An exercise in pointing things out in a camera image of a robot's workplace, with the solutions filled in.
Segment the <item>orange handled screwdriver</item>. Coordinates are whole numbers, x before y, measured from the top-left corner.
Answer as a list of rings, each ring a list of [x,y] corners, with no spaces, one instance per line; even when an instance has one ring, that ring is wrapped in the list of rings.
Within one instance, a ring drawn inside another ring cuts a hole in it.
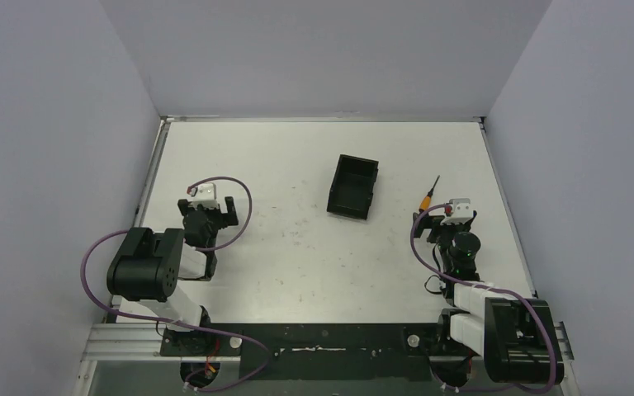
[[[422,199],[422,201],[421,201],[421,203],[419,205],[419,213],[423,213],[425,210],[427,210],[430,207],[431,201],[432,201],[432,198],[433,198],[433,193],[434,193],[434,190],[435,190],[439,180],[440,180],[440,176],[437,175],[432,187],[427,192],[427,194]]]

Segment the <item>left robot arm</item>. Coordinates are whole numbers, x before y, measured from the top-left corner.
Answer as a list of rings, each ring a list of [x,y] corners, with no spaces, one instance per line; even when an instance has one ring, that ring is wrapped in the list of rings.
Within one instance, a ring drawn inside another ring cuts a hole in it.
[[[182,227],[162,233],[130,229],[109,266],[108,290],[171,319],[162,335],[162,356],[236,356],[240,342],[223,341],[206,328],[206,308],[180,289],[179,281],[210,281],[215,274],[218,232],[239,223],[234,199],[226,208],[209,200],[180,200]]]

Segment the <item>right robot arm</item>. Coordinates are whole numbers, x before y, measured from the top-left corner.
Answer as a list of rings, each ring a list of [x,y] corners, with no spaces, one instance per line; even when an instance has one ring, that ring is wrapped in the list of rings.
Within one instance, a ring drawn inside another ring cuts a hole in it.
[[[448,306],[432,330],[433,356],[456,356],[453,367],[433,367],[433,374],[446,389],[460,391],[472,374],[472,361],[482,360],[488,378],[500,389],[518,388],[543,394],[561,383],[565,373],[549,304],[524,298],[491,282],[484,282],[476,267],[481,249],[471,232],[476,212],[453,218],[453,205],[443,204],[442,215],[433,209],[413,214],[409,240],[415,242],[425,230],[432,244],[432,260],[415,257],[438,281],[436,295]]]

